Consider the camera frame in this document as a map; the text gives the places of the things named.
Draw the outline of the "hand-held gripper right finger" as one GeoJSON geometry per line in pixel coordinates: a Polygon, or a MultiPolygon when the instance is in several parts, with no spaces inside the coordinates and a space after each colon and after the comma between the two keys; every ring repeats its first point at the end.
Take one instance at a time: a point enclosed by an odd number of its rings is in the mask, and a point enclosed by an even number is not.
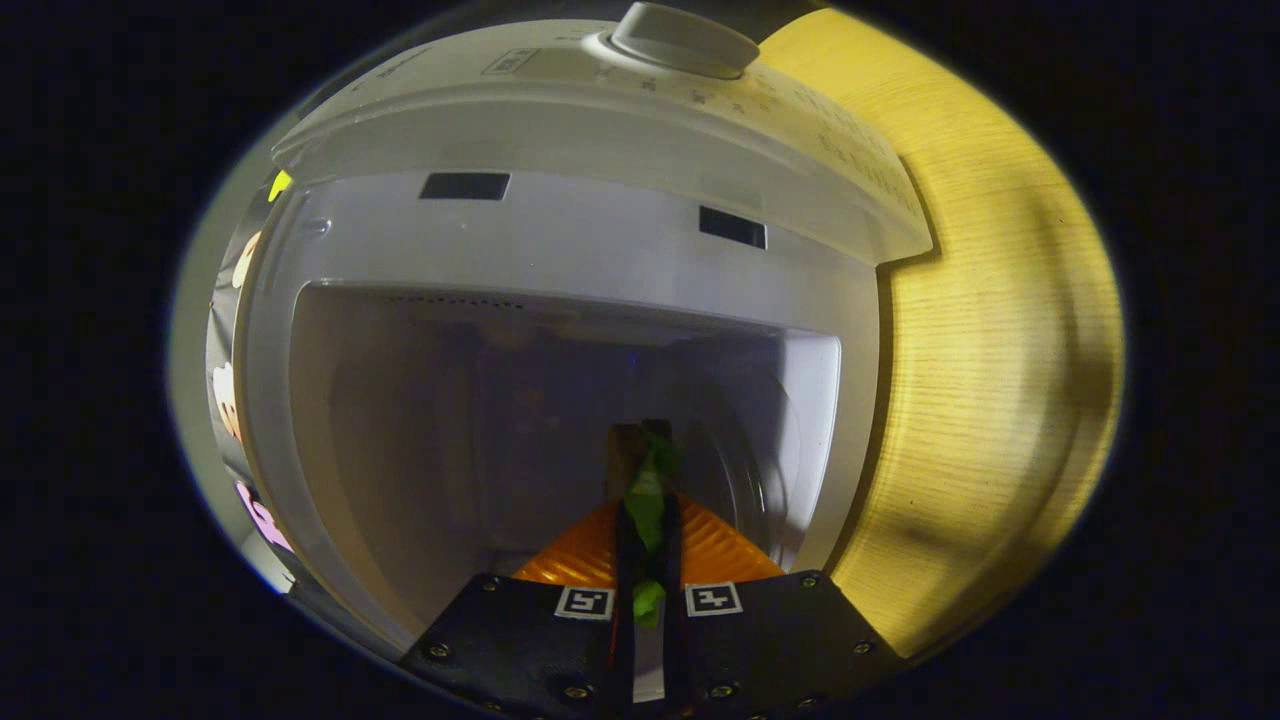
{"type": "Polygon", "coordinates": [[[669,497],[664,629],[673,719],[840,719],[908,661],[820,570],[786,573],[727,521],[669,497]]]}

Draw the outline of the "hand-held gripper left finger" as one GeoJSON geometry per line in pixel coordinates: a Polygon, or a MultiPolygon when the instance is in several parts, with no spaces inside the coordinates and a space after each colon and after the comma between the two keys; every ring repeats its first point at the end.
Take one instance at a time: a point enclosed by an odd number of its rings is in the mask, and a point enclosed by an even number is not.
{"type": "Polygon", "coordinates": [[[635,666],[628,591],[480,573],[399,667],[471,719],[626,719],[635,666]]]}

